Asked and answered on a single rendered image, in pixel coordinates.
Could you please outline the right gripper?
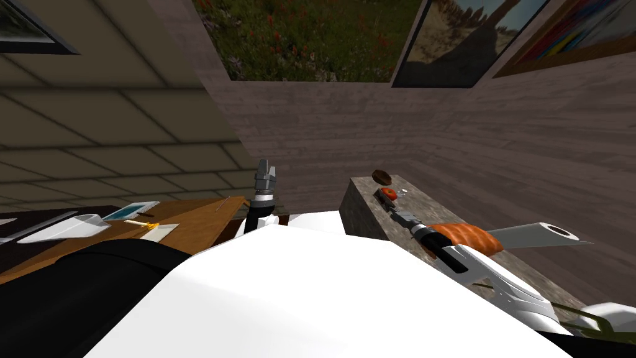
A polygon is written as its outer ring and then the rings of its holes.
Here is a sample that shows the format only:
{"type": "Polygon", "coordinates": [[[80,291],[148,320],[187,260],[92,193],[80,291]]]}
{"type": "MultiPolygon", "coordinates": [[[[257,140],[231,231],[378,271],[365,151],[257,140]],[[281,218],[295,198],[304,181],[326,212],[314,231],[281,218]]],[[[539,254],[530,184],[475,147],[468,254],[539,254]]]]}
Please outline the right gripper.
{"type": "Polygon", "coordinates": [[[412,213],[407,211],[400,211],[395,209],[395,204],[389,199],[389,197],[378,188],[375,191],[375,196],[378,199],[380,205],[386,210],[391,211],[391,219],[397,222],[402,227],[413,231],[419,225],[419,220],[412,213]]]}

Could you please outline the black framed picture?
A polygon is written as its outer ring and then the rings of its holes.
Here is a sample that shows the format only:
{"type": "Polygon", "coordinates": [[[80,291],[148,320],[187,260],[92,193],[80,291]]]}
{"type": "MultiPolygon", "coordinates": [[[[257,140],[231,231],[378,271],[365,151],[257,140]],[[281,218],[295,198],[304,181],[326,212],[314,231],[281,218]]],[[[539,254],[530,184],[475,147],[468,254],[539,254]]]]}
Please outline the black framed picture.
{"type": "Polygon", "coordinates": [[[17,0],[0,0],[0,53],[79,54],[17,0]]]}

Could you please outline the orange salmon piece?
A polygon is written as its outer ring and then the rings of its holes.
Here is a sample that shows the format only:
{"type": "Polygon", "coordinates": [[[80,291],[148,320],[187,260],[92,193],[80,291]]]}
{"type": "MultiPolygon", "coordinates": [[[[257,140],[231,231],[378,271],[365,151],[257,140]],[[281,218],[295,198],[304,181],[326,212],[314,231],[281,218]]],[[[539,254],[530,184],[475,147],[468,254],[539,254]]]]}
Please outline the orange salmon piece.
{"type": "Polygon", "coordinates": [[[504,250],[492,234],[468,223],[441,223],[431,228],[449,238],[454,246],[469,246],[488,257],[504,250]]]}

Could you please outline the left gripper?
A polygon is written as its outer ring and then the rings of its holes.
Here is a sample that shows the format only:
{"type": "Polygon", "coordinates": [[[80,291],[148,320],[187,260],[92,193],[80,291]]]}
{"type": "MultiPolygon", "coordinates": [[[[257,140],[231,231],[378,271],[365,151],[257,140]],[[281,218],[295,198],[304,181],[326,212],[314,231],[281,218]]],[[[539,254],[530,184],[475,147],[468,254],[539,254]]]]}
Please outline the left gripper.
{"type": "Polygon", "coordinates": [[[276,184],[276,169],[270,167],[267,159],[261,159],[258,163],[258,170],[255,174],[255,186],[257,191],[273,191],[276,184]]]}

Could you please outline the colourful wood framed picture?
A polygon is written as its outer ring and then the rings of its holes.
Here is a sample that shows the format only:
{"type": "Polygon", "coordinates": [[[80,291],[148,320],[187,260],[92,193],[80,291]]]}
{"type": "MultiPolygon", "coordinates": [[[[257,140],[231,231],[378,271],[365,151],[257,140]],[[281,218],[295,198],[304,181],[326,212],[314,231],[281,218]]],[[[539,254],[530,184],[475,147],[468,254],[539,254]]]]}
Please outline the colourful wood framed picture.
{"type": "Polygon", "coordinates": [[[636,52],[636,0],[566,0],[496,77],[636,52]]]}

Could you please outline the brown wooden desk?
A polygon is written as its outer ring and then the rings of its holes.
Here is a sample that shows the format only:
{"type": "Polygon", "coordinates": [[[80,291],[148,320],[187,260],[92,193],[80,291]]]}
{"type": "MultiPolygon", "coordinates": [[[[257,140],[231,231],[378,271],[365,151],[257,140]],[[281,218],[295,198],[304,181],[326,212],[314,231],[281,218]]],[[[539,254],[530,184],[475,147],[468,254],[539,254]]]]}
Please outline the brown wooden desk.
{"type": "MultiPolygon", "coordinates": [[[[143,223],[177,224],[160,244],[188,254],[197,254],[214,245],[218,236],[244,204],[242,196],[162,202],[135,220],[143,223]]],[[[114,239],[137,239],[148,230],[116,221],[109,229],[87,238],[67,239],[32,258],[0,273],[0,285],[49,266],[60,257],[114,239]]]]}

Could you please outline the flower meadow picture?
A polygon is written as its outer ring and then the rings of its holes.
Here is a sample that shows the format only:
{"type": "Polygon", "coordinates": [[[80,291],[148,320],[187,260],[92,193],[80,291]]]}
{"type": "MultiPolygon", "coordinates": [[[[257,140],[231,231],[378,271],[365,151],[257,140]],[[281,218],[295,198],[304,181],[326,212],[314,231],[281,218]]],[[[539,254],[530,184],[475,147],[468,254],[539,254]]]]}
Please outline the flower meadow picture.
{"type": "Polygon", "coordinates": [[[192,0],[234,81],[387,83],[422,0],[192,0]]]}

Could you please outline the dark framed landscape picture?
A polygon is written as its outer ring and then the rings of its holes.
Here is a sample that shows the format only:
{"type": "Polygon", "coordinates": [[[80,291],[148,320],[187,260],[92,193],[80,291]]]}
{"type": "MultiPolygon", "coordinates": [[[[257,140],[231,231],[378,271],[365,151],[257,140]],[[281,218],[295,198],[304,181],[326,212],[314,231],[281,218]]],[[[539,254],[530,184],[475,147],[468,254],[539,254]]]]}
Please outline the dark framed landscape picture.
{"type": "Polygon", "coordinates": [[[471,88],[549,0],[427,0],[392,86],[471,88]]]}

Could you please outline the white paper towel roll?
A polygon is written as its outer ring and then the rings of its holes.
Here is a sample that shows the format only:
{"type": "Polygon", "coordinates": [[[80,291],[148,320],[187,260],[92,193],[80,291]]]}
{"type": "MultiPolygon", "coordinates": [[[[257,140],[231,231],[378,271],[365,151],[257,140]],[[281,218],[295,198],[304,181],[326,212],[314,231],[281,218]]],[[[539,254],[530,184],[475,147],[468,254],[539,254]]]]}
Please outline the white paper towel roll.
{"type": "Polygon", "coordinates": [[[488,231],[505,249],[577,246],[590,244],[560,227],[533,223],[488,231]]]}

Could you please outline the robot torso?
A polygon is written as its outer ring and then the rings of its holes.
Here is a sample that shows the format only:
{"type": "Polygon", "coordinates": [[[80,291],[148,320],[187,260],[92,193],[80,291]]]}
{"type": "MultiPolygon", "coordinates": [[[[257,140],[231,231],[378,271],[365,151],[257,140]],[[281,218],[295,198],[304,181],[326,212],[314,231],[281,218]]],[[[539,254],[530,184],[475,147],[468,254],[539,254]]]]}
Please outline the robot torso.
{"type": "Polygon", "coordinates": [[[390,241],[269,225],[186,259],[85,358],[571,358],[390,241]]]}

